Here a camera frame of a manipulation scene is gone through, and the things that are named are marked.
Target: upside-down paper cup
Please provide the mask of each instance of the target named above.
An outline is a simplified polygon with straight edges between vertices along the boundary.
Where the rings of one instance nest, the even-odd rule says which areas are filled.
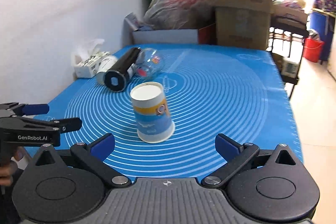
[[[175,131],[167,106],[163,86],[157,82],[146,82],[131,90],[137,133],[147,143],[167,140]]]

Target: blue tabletop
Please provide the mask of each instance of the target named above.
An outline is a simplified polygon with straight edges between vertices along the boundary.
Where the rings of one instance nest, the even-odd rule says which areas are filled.
[[[287,143],[302,160],[301,145],[283,83],[269,52],[209,45],[139,45],[158,49],[165,66],[154,79],[163,84],[176,129],[159,144],[142,142],[130,91],[144,82],[132,78],[113,93],[95,78],[79,79],[53,99],[50,112],[36,118],[80,117],[78,132],[62,135],[61,146],[90,143],[105,133],[115,136],[115,151],[105,160],[135,177],[203,177],[225,161],[215,151],[218,133],[261,149]],[[117,52],[122,56],[128,48]],[[27,148],[33,154],[36,148]]]

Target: black cylinder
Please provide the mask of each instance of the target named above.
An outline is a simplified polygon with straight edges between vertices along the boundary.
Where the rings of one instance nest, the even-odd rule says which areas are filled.
[[[114,92],[123,91],[134,74],[133,64],[136,62],[140,48],[130,48],[110,69],[105,72],[104,83]]]

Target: beige floor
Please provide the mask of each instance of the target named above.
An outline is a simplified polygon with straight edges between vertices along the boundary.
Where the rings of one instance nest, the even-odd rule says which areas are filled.
[[[304,164],[320,188],[315,224],[336,223],[336,82],[305,59],[291,100]]]

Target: white wall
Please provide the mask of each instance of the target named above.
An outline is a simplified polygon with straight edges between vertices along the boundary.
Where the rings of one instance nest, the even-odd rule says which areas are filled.
[[[144,0],[0,0],[0,103],[46,103],[73,81],[78,44],[127,43],[123,18],[143,15]]]

